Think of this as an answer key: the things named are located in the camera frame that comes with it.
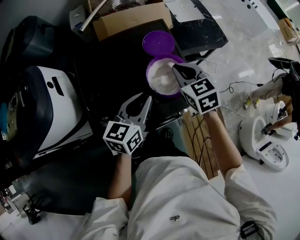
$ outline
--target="black table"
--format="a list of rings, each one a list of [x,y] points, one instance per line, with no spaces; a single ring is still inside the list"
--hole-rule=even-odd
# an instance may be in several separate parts
[[[205,19],[189,22],[178,22],[171,13],[173,28],[171,32],[176,39],[185,59],[197,60],[199,64],[217,48],[223,47],[228,40],[209,11],[199,0],[191,0],[204,15]]]
[[[97,42],[75,58],[77,78],[94,133],[102,133],[121,105],[140,92],[153,98],[146,124],[149,131],[177,119],[178,112],[188,107],[182,96],[162,97],[148,85],[146,68],[153,56],[144,51],[142,42],[155,30],[170,33],[163,20],[148,22]],[[172,54],[184,59],[177,44]]]

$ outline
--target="purple lid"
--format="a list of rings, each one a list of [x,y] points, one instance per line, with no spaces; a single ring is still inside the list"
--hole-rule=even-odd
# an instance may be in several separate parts
[[[148,54],[157,57],[173,52],[175,40],[171,34],[165,31],[153,31],[144,37],[142,46]]]

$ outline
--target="wooden floor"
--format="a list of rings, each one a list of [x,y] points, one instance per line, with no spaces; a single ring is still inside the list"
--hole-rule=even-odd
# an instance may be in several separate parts
[[[222,113],[218,112],[218,115],[224,122]],[[192,117],[189,112],[185,113],[183,117],[183,137],[185,141],[185,146],[188,151],[188,155],[198,164],[201,162],[200,167],[205,172],[207,178],[212,179],[218,176],[218,165],[215,159],[215,154],[210,139],[206,140],[205,143],[203,143],[205,137],[209,137],[210,135],[208,132],[206,122],[202,122],[202,120],[203,116],[201,115]]]

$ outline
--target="blue object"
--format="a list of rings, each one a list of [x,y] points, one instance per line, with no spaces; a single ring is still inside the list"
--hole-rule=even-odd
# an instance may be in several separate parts
[[[8,133],[8,107],[6,103],[1,103],[0,106],[0,129],[2,133],[7,134]]]

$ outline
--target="gray wall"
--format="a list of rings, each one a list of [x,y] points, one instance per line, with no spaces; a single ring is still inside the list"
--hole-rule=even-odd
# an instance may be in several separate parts
[[[5,39],[25,17],[36,15],[53,25],[68,26],[69,11],[88,0],[3,0],[0,2],[0,54]]]

